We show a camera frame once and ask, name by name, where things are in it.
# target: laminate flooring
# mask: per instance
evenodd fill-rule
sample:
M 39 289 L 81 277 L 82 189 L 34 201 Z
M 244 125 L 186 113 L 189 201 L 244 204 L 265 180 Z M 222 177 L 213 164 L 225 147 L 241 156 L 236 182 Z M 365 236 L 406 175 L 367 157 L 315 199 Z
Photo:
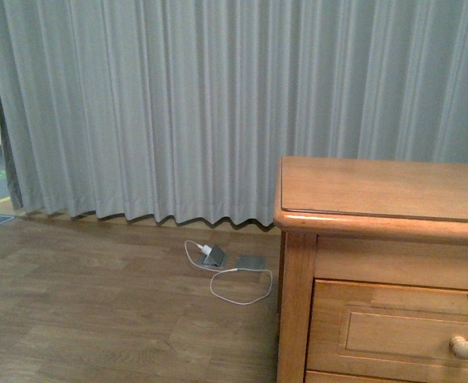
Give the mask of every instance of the laminate flooring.
M 213 297 L 185 239 L 217 243 L 229 267 L 266 257 L 271 295 Z M 0 226 L 0 382 L 274 382 L 278 255 L 277 235 L 16 218 Z M 247 301 L 268 280 L 214 287 Z

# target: wooden knob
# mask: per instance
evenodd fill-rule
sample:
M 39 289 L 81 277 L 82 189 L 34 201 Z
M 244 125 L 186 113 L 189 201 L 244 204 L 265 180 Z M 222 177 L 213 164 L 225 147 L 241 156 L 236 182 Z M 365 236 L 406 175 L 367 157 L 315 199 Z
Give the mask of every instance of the wooden knob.
M 464 337 L 451 338 L 450 349 L 455 357 L 459 359 L 468 359 L 468 341 Z

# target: curtain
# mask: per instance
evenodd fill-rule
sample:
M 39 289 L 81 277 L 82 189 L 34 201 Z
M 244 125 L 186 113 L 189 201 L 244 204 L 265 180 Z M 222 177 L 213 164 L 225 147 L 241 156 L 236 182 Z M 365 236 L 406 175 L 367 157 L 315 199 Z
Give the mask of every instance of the curtain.
M 27 212 L 272 222 L 283 155 L 468 162 L 468 0 L 3 0 Z

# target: charging cable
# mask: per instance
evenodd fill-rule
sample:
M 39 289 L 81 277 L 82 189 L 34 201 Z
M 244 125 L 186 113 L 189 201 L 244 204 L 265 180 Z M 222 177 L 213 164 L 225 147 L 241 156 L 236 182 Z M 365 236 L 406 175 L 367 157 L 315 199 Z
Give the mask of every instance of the charging cable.
M 210 292 L 217 298 L 220 298 L 222 299 L 223 301 L 226 301 L 226 302 L 230 302 L 230 303 L 233 303 L 235 305 L 240 305 L 240 306 L 248 306 L 248 305 L 251 305 L 255 302 L 258 302 L 260 300 L 262 300 L 263 298 L 266 298 L 269 296 L 269 294 L 271 294 L 271 290 L 273 288 L 273 273 L 271 272 L 271 270 L 267 270 L 267 269 L 264 269 L 264 270 L 251 270 L 251 269 L 242 269 L 242 268 L 236 268 L 236 269 L 227 269 L 227 270 L 215 270 L 215 269 L 211 269 L 209 267 L 205 267 L 205 266 L 200 266 L 199 264 L 193 262 L 193 259 L 191 259 L 191 256 L 189 255 L 189 250 L 187 249 L 187 244 L 188 243 L 193 243 L 198 249 L 200 249 L 200 251 L 205 255 L 205 256 L 208 256 L 208 254 L 210 254 L 210 247 L 208 247 L 207 245 L 200 245 L 196 242 L 193 242 L 193 241 L 190 241 L 190 240 L 186 240 L 184 241 L 184 249 L 186 250 L 186 255 L 187 255 L 187 258 L 189 259 L 189 262 L 191 262 L 191 264 L 195 267 L 198 267 L 199 269 L 202 269 L 202 270 L 207 270 L 207 271 L 212 271 L 214 273 L 214 275 L 212 276 L 212 278 L 210 279 L 210 285 L 209 285 L 209 288 L 210 288 Z M 228 298 L 225 298 L 217 293 L 214 292 L 214 289 L 213 289 L 213 283 L 214 283 L 214 280 L 216 279 L 216 277 L 218 277 L 219 275 L 221 274 L 226 274 L 226 273 L 234 273 L 234 272 L 237 272 L 237 271 L 251 271 L 251 272 L 254 272 L 254 273 L 263 273 L 263 274 L 267 274 L 270 278 L 270 284 L 269 284 L 269 289 L 267 290 L 267 293 L 265 293 L 264 295 L 262 295 L 261 297 L 258 297 L 256 299 L 254 299 L 253 301 L 249 301 L 249 302 L 238 302 L 238 301 L 234 301 L 233 299 L 228 299 Z

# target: drawer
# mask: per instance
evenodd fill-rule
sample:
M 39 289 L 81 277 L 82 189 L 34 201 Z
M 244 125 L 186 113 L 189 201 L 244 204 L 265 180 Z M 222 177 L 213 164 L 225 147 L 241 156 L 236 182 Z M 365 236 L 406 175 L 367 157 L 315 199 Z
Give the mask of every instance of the drawer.
M 468 292 L 316 279 L 307 369 L 428 383 L 468 382 Z
M 322 236 L 314 276 L 468 290 L 468 246 Z
M 351 377 L 333 373 L 318 373 L 306 371 L 306 383 L 399 383 L 399 381 L 387 381 L 386 379 L 371 379 L 370 377 Z

